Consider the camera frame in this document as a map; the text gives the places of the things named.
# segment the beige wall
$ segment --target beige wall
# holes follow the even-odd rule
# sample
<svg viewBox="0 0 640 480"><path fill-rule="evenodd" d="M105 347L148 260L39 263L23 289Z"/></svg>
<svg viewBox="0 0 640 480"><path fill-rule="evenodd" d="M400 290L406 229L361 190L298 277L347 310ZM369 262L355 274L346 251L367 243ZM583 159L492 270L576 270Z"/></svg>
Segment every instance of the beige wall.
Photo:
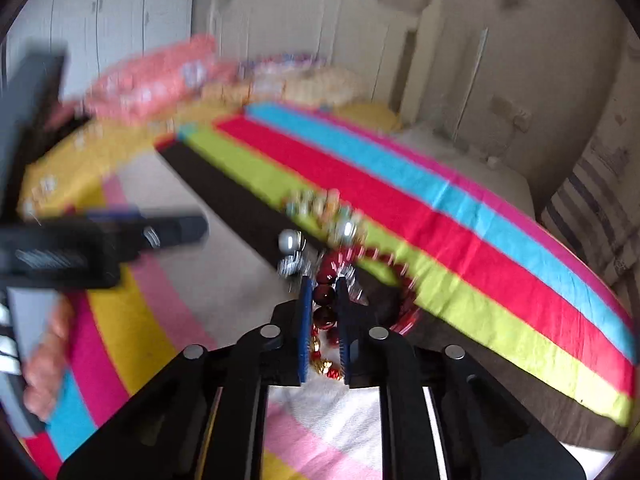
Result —
<svg viewBox="0 0 640 480"><path fill-rule="evenodd" d="M385 1L417 7L424 0ZM452 26L436 60L438 87L428 92L423 111L429 118L431 109L433 118L446 101L447 70L451 83L468 37L463 29L477 37L488 27L458 136L523 174L540 208L598 123L617 71L624 20L614 0L520 0L511 10L501 9L500 1L447 0ZM494 94L532 113L526 134L489 110Z"/></svg>

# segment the yellow stripe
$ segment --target yellow stripe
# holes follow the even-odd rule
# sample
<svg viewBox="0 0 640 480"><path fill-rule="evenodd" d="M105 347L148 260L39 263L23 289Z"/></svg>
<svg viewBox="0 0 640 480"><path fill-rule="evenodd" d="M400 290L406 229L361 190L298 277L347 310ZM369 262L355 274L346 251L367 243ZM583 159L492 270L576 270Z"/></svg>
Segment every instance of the yellow stripe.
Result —
<svg viewBox="0 0 640 480"><path fill-rule="evenodd" d="M76 208L104 208L102 188L85 193ZM129 267L111 290L89 291L89 302L104 346L129 395L135 394L176 355L176 349L146 306Z"/></svg>
<svg viewBox="0 0 640 480"><path fill-rule="evenodd" d="M292 190L318 188L218 130L199 130L187 143L273 208L279 208ZM313 220L296 222L324 238ZM374 222L369 221L367 228L367 243L394 252L410 264L413 276L423 283L428 280L428 286L419 289L418 305L591 411L628 424L632 406L628 396L425 252ZM394 280L380 264L366 262L362 267L386 283Z"/></svg>
<svg viewBox="0 0 640 480"><path fill-rule="evenodd" d="M306 480L295 469L289 467L273 453L262 453L262 480Z"/></svg>

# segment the brown stripe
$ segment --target brown stripe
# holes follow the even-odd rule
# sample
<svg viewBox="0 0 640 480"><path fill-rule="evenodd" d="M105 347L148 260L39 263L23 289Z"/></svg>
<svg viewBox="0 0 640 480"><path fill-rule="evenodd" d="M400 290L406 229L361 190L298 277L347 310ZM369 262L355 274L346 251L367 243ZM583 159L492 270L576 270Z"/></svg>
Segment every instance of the brown stripe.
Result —
<svg viewBox="0 0 640 480"><path fill-rule="evenodd" d="M278 234L287 228L298 230L298 225L183 143L161 150L161 155L239 237L273 267L277 265L282 257L277 247ZM320 240L305 235L314 248L324 247ZM357 273L367 297L375 298L380 321L384 321L398 304L399 291L362 269ZM617 450L626 435L626 429L610 418L593 413L427 312L408 338L412 344L427 349L440 350L449 344L465 348L562 442Z"/></svg>

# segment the headboard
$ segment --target headboard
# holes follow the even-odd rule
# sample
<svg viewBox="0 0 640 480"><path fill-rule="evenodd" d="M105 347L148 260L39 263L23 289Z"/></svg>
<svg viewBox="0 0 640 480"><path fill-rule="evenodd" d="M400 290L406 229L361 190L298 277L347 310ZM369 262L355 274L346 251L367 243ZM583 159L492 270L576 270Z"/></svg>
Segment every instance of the headboard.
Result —
<svg viewBox="0 0 640 480"><path fill-rule="evenodd" d="M359 74L372 100L392 104L399 93L396 111L406 123L418 115L441 30L442 0L420 14L378 0L213 0L209 14L222 57L318 53ZM408 53L411 33L415 48Z"/></svg>

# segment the white wardrobe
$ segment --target white wardrobe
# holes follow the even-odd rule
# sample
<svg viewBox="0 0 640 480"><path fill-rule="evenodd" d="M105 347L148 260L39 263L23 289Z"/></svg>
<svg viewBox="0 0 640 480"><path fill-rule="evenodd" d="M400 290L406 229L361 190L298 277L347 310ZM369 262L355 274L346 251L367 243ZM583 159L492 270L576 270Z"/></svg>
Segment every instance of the white wardrobe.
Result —
<svg viewBox="0 0 640 480"><path fill-rule="evenodd" d="M11 79L29 44L67 50L61 97L82 95L112 64L191 35L193 0L29 0L6 38Z"/></svg>

